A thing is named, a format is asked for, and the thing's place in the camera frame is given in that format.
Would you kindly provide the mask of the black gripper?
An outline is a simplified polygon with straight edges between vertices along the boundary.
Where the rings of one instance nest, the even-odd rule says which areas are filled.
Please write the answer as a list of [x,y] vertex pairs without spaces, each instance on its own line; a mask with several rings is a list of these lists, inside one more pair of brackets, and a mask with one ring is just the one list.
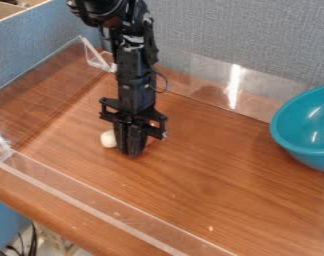
[[155,110],[157,76],[150,73],[135,79],[118,77],[116,82],[118,97],[99,99],[99,117],[114,124],[119,152],[137,157],[145,149],[147,136],[166,137],[167,117]]

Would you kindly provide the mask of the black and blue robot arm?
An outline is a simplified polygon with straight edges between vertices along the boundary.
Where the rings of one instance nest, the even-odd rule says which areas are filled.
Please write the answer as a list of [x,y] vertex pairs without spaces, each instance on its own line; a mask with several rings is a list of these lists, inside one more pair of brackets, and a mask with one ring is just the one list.
[[118,97],[100,98],[99,118],[112,124],[119,152],[145,150],[150,137],[166,136],[167,117],[155,110],[158,48],[154,19],[145,0],[66,0],[71,13],[110,42],[116,65]]

